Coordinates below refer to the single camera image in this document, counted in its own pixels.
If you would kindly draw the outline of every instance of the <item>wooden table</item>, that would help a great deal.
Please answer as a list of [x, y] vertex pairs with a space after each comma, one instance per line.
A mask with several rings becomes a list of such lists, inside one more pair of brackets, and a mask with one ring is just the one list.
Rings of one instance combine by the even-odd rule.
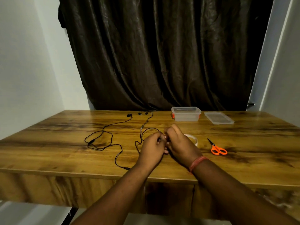
[[[138, 158], [134, 142], [150, 117], [128, 111], [66, 110], [0, 141], [0, 200], [89, 207], [126, 170], [114, 163], [119, 146], [104, 151], [87, 148], [84, 138], [104, 125], [128, 119], [106, 130], [123, 146], [118, 164], [132, 167]], [[183, 133], [198, 138], [202, 153], [252, 189], [300, 189], [300, 128], [264, 112], [224, 112], [233, 125], [213, 125], [204, 114], [198, 122], [177, 122]], [[170, 111], [154, 112], [145, 129], [174, 123]], [[210, 153], [210, 138], [229, 153]], [[104, 134], [98, 145], [107, 145]], [[208, 191], [193, 175], [164, 155], [141, 189], [133, 212], [220, 218]]]

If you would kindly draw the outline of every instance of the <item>person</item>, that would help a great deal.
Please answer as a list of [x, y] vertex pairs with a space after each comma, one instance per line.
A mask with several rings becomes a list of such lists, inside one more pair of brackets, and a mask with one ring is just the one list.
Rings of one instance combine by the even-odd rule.
[[[186, 168], [202, 156], [175, 124], [166, 128], [164, 135], [159, 132], [150, 135], [144, 140], [136, 164], [72, 225], [123, 224], [137, 192], [168, 151]], [[193, 174], [226, 210], [232, 224], [300, 224], [208, 159], [197, 163]]]

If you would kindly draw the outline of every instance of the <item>scissors handle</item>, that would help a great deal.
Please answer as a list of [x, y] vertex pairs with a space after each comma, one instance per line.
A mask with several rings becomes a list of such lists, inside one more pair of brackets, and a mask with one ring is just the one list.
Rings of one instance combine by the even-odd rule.
[[227, 155], [227, 151], [221, 147], [212, 145], [212, 149], [210, 150], [214, 155]]

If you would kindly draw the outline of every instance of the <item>orange scissors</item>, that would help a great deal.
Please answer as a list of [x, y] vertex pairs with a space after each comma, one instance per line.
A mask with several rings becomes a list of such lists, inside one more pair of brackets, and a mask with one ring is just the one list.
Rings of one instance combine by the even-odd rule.
[[211, 148], [211, 152], [212, 154], [214, 155], [227, 155], [227, 151], [221, 147], [218, 147], [216, 146], [213, 142], [211, 142], [210, 139], [208, 139], [208, 141], [210, 142], [210, 144], [212, 145], [212, 148]]

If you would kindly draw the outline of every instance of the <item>red wristband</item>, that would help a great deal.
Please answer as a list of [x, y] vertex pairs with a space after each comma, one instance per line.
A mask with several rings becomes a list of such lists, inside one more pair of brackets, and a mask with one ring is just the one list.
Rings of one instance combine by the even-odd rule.
[[189, 167], [189, 171], [192, 172], [193, 169], [199, 164], [201, 163], [203, 160], [208, 160], [208, 158], [206, 158], [204, 155], [200, 156], [199, 158], [195, 159], [194, 162], [192, 162], [192, 164]]

